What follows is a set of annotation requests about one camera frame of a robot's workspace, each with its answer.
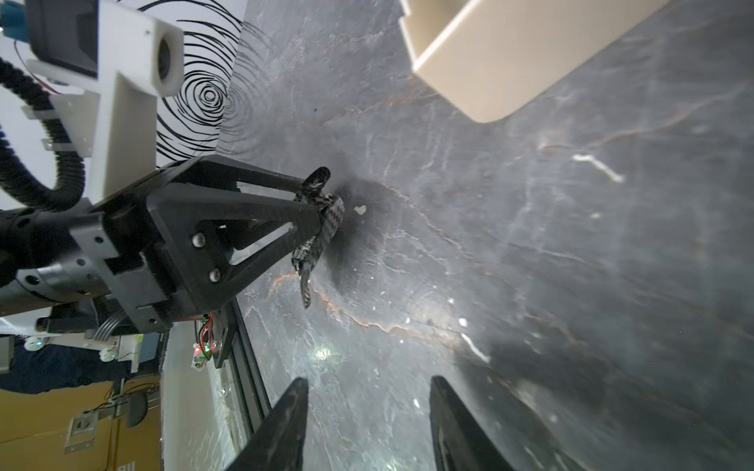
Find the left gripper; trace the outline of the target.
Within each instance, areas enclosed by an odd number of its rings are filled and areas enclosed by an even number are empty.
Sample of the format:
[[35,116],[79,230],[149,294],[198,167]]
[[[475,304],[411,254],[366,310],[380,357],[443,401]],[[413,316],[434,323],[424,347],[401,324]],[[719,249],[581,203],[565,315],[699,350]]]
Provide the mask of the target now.
[[70,234],[141,333],[222,307],[320,229],[306,179],[207,156],[155,171],[74,219]]

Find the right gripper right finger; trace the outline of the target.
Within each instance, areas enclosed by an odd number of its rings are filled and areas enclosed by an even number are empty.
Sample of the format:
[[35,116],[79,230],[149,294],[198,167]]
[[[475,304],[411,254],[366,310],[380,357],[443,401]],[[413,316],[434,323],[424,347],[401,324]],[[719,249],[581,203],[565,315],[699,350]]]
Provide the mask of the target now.
[[431,379],[429,405],[437,470],[514,471],[442,376]]

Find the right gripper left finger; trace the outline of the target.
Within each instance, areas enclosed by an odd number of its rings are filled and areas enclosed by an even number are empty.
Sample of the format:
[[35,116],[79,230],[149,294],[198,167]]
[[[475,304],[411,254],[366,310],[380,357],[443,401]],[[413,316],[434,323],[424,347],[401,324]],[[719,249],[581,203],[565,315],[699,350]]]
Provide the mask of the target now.
[[294,379],[227,470],[302,470],[308,391],[305,378]]

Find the black cookie pack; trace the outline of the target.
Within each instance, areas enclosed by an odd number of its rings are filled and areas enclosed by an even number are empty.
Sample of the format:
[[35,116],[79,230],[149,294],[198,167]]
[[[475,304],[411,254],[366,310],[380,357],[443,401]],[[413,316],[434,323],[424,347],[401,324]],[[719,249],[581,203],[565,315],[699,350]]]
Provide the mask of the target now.
[[320,229],[292,252],[292,265],[300,278],[302,305],[308,309],[311,304],[309,280],[324,250],[337,234],[345,217],[345,204],[336,194],[324,194],[324,186],[331,177],[327,167],[316,169],[300,186],[294,201],[316,207]]

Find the cream bottom drawer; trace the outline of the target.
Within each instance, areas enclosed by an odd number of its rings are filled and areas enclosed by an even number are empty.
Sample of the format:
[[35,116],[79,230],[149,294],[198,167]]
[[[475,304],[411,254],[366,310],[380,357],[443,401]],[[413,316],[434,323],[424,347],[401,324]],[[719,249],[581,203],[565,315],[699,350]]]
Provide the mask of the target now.
[[476,123],[510,116],[664,7],[655,0],[404,0],[412,72]]

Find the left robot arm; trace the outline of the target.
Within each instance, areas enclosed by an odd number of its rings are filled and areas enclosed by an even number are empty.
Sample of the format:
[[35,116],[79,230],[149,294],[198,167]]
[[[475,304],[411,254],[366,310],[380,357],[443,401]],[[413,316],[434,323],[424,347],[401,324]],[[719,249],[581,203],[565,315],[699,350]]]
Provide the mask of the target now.
[[314,182],[219,156],[154,170],[92,204],[88,169],[57,119],[56,184],[43,186],[4,142],[1,312],[110,296],[106,331],[162,333],[219,310],[322,229]]

